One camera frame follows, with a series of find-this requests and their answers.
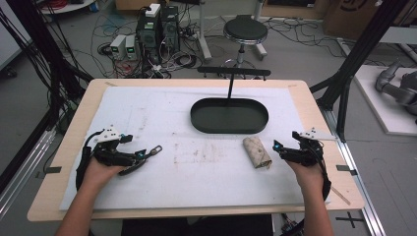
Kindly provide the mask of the brown cardboard box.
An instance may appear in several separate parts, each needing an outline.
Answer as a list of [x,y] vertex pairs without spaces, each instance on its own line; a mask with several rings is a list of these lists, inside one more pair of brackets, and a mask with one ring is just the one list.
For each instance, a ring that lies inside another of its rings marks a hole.
[[377,0],[331,0],[323,20],[326,35],[358,39],[379,7]]

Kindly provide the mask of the white floor platform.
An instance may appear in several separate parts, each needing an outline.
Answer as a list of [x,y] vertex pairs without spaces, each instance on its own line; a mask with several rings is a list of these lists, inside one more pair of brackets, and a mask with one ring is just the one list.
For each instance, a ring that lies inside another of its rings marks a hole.
[[417,137],[417,116],[408,113],[393,97],[375,89],[377,76],[385,69],[363,65],[355,75],[355,82],[387,134]]

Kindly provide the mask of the white table leg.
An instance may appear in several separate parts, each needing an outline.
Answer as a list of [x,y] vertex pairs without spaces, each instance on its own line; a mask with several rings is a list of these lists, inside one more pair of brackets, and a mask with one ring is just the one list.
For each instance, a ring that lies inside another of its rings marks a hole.
[[209,51],[209,46],[206,41],[205,36],[205,4],[206,0],[199,0],[199,31],[198,31],[198,41],[199,46],[201,47],[205,61],[210,61],[212,59],[211,53]]

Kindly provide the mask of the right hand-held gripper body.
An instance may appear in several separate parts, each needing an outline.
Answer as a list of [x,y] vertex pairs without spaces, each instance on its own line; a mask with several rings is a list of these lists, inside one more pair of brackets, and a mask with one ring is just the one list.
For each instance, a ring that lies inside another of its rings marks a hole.
[[316,128],[304,132],[293,131],[292,138],[298,142],[299,148],[284,147],[282,151],[287,151],[287,161],[303,166],[313,166],[324,159],[323,141],[337,140],[336,136]]

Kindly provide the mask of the person's right hand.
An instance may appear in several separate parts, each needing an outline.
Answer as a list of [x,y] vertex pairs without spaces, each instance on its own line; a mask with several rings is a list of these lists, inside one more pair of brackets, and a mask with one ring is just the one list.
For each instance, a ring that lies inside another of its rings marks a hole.
[[290,161],[287,161],[287,164],[294,171],[303,194],[322,193],[324,177],[318,164],[309,167]]

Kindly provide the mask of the white table mat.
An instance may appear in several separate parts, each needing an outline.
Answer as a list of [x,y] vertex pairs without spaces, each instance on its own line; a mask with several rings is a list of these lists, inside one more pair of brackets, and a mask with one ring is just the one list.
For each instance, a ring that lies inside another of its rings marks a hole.
[[132,141],[132,153],[161,146],[138,170],[113,178],[95,201],[98,209],[299,206],[291,168],[272,151],[270,167],[253,166],[243,136],[205,134],[191,123],[192,105],[223,97],[225,88],[111,87],[89,126],[113,127]]

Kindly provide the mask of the beige quilted pouch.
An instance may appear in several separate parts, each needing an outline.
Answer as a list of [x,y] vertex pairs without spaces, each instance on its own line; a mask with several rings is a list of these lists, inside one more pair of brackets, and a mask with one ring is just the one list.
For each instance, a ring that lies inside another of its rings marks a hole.
[[272,160],[259,137],[247,137],[243,146],[255,168],[269,169]]

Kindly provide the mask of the grey power supply unit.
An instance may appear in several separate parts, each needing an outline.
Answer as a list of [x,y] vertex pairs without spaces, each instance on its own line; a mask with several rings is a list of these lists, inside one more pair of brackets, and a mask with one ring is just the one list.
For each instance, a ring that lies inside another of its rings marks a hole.
[[110,44],[113,58],[122,60],[126,55],[126,36],[124,34],[117,35]]
[[136,38],[133,35],[127,35],[125,41],[126,55],[129,60],[136,60],[137,49],[136,49]]

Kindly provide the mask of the black oval tray hanger stand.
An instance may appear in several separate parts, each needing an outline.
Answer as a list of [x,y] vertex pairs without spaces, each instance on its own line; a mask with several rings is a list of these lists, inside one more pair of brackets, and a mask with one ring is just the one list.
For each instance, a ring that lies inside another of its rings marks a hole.
[[260,102],[250,98],[232,98],[234,77],[236,75],[270,75],[270,70],[199,67],[200,73],[229,74],[230,82],[227,97],[209,97],[195,102],[191,108],[192,125],[208,134],[257,134],[268,123],[268,110]]

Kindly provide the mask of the black computer tower white box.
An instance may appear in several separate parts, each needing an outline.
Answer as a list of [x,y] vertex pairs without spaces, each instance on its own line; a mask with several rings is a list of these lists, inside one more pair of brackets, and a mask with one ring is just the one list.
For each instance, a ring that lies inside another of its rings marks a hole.
[[137,38],[142,50],[143,61],[151,64],[159,64],[160,56],[158,46],[160,39],[160,13],[161,6],[151,3],[140,9],[138,24],[136,27]]

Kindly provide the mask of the person's left hand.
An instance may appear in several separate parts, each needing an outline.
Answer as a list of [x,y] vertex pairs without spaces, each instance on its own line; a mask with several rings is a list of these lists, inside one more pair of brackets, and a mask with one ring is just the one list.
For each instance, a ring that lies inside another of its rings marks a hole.
[[102,189],[115,175],[124,169],[124,166],[104,165],[93,157],[85,172],[82,186],[88,189]]

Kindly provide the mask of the aluminium rail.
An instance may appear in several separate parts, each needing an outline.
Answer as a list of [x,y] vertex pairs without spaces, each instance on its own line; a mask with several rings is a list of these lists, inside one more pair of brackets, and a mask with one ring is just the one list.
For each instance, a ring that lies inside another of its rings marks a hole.
[[55,129],[44,131],[30,149],[30,152],[25,155],[23,164],[18,168],[17,173],[12,177],[4,192],[0,194],[0,221],[6,216],[17,196],[30,179],[35,168],[46,155],[55,136]]
[[379,219],[379,216],[373,206],[372,200],[366,190],[365,184],[361,178],[360,172],[357,168],[353,155],[348,147],[348,144],[344,142],[340,135],[336,133],[336,118],[332,111],[325,111],[322,109],[322,114],[328,124],[330,132],[337,137],[337,146],[341,152],[346,165],[349,167],[349,173],[353,177],[359,193],[361,194],[364,206],[361,208],[361,214],[368,228],[371,236],[386,236],[386,232]]

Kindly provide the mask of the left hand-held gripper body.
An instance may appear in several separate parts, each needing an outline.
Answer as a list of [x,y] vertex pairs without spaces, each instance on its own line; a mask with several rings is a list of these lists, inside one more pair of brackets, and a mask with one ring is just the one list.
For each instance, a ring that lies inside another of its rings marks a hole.
[[117,149],[120,144],[126,144],[132,140],[132,135],[122,134],[113,126],[110,126],[91,134],[86,140],[86,147],[88,148],[89,142],[93,141],[95,147],[92,149],[92,156],[98,162],[107,166],[140,166],[145,162],[145,150],[127,153]]

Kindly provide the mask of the black round stool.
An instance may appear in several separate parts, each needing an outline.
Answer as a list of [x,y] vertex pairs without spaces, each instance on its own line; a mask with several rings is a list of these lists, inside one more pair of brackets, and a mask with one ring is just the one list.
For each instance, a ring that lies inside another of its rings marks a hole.
[[241,68],[248,65],[249,69],[255,66],[244,59],[246,45],[258,45],[268,37],[268,29],[265,25],[254,20],[250,15],[238,15],[235,19],[228,21],[223,28],[224,36],[240,45],[236,59],[228,59],[221,66],[232,66]]

